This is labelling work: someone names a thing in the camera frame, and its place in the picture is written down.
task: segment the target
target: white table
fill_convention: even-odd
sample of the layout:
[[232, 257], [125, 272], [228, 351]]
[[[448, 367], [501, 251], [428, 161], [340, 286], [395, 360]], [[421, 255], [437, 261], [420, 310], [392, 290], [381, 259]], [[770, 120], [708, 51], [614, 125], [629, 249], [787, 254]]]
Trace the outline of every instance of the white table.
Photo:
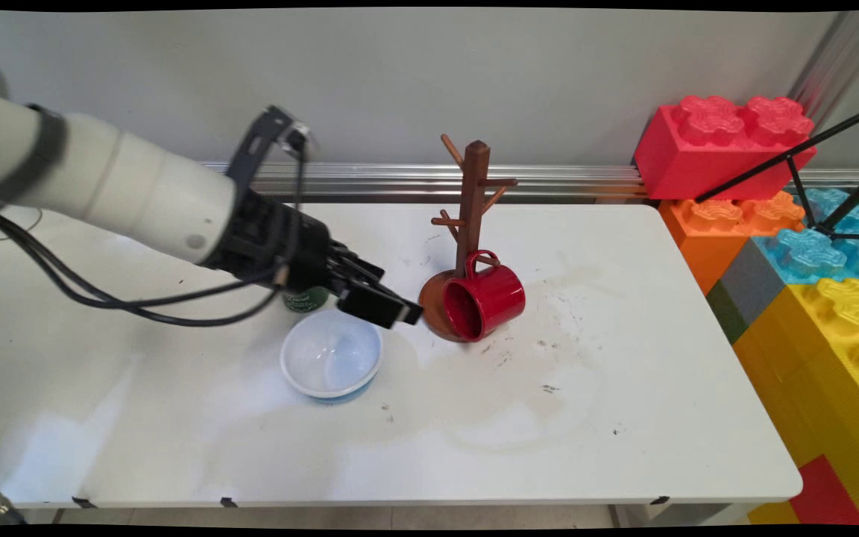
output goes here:
[[[304, 208], [410, 299], [453, 267], [456, 243], [430, 225], [440, 205]], [[51, 212], [33, 234], [122, 298], [232, 280]], [[0, 489], [18, 507], [75, 506], [72, 496], [99, 507], [668, 496], [665, 512], [686, 523], [800, 492], [657, 211], [499, 205], [481, 245], [522, 279], [525, 313], [472, 345], [422, 322], [385, 330], [367, 393], [328, 406], [284, 383], [277, 353], [301, 317], [280, 302], [229, 327], [167, 326], [71, 302], [0, 242]], [[224, 316], [265, 292], [161, 310]]]

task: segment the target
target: wooden base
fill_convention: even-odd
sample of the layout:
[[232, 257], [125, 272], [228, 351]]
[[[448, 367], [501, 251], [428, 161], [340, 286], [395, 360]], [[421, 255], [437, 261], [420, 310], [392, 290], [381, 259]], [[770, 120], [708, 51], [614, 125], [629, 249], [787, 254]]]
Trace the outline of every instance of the wooden base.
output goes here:
[[427, 280], [420, 290], [420, 306], [423, 307], [423, 320], [429, 329], [437, 336], [447, 341], [466, 341], [457, 336], [450, 326], [450, 320], [443, 308], [443, 285], [453, 277], [456, 271], [443, 271]]

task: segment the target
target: wooden mug tree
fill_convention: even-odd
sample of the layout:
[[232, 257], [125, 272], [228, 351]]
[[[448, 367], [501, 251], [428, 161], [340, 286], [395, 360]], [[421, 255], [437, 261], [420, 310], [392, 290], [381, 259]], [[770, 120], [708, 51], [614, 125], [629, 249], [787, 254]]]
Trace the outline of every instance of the wooden mug tree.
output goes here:
[[[456, 268], [443, 271], [427, 280], [420, 291], [420, 306], [423, 307], [423, 319], [427, 326], [437, 336], [450, 341], [462, 341], [446, 316], [443, 307], [443, 285], [450, 278], [466, 276], [466, 257], [479, 249], [479, 232], [482, 227], [483, 215], [497, 203], [510, 186], [516, 186], [515, 179], [487, 179], [488, 158], [490, 148], [479, 140], [466, 146], [465, 157], [460, 156], [450, 137], [443, 135], [443, 145], [446, 146], [456, 165], [463, 170], [463, 188], [459, 198], [459, 218], [450, 218], [446, 210], [440, 210], [441, 218], [433, 218], [433, 225], [446, 225], [450, 234], [456, 240]], [[498, 190], [488, 199], [486, 188], [498, 187]], [[486, 256], [477, 257], [477, 261], [487, 265], [498, 265], [499, 262]]]

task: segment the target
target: white bowl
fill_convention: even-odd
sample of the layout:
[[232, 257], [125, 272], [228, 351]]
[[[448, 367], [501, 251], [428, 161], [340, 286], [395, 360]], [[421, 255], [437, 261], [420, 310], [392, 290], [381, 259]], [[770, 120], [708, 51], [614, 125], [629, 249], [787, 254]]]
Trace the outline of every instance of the white bowl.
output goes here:
[[313, 313], [287, 333], [280, 369], [298, 392], [317, 401], [350, 401], [364, 393], [383, 363], [377, 327], [341, 312]]

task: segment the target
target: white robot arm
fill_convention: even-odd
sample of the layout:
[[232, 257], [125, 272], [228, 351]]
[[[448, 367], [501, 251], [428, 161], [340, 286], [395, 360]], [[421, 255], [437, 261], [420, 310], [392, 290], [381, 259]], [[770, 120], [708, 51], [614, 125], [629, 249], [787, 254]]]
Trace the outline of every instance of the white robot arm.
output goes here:
[[[383, 270], [331, 240], [326, 225], [249, 188], [273, 144], [303, 169], [309, 131], [286, 111], [265, 110], [222, 175], [91, 116], [6, 98], [0, 74], [0, 209], [57, 211], [268, 288], [324, 286], [339, 309], [379, 326], [419, 319], [422, 308], [381, 286]], [[112, 302], [98, 307], [135, 313]]]

